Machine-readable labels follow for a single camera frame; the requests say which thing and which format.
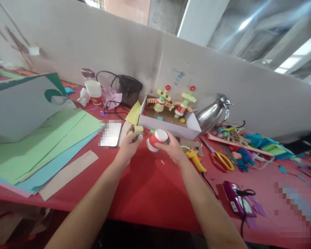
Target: cardboard box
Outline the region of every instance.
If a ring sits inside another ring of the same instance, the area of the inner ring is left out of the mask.
[[[138,125],[143,126],[148,130],[156,130],[162,129],[165,131],[170,131],[175,137],[183,137],[185,139],[194,140],[199,133],[201,133],[201,129],[197,122],[196,116],[193,112],[186,111],[185,115],[182,117],[186,121],[181,123],[181,118],[174,117],[174,110],[169,111],[167,107],[164,107],[162,112],[155,112],[151,109],[145,109],[148,98],[155,98],[153,96],[147,95],[143,101],[141,112],[139,114]]]

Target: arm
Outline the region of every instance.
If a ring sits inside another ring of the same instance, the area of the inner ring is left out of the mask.
[[[138,134],[134,133],[123,140],[112,164],[63,221],[46,249],[91,248],[110,210],[123,170],[143,141],[143,138],[139,138],[132,143]]]
[[[167,134],[170,139],[169,145],[155,144],[155,146],[166,151],[178,164],[208,247],[214,249],[247,248],[230,217],[185,156],[176,138],[170,132]]]

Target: yellow scissors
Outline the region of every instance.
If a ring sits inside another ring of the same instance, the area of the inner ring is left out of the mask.
[[[232,162],[226,157],[225,155],[221,154],[220,152],[215,151],[206,141],[205,139],[201,138],[203,142],[206,144],[206,146],[211,151],[211,160],[214,163],[214,166],[218,168],[222,172],[228,172],[233,171],[234,166]]]

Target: metal pitcher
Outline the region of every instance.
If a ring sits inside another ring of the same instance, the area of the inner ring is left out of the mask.
[[[218,93],[216,101],[196,115],[201,134],[206,134],[209,129],[212,129],[218,123],[222,109],[225,109],[225,118],[221,124],[228,119],[229,105],[233,104],[230,103],[225,95]]]

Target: stack of paper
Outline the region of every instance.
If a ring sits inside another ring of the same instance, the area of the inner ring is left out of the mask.
[[[0,185],[35,194],[97,134],[99,123],[81,109],[65,108],[23,140],[0,144]]]

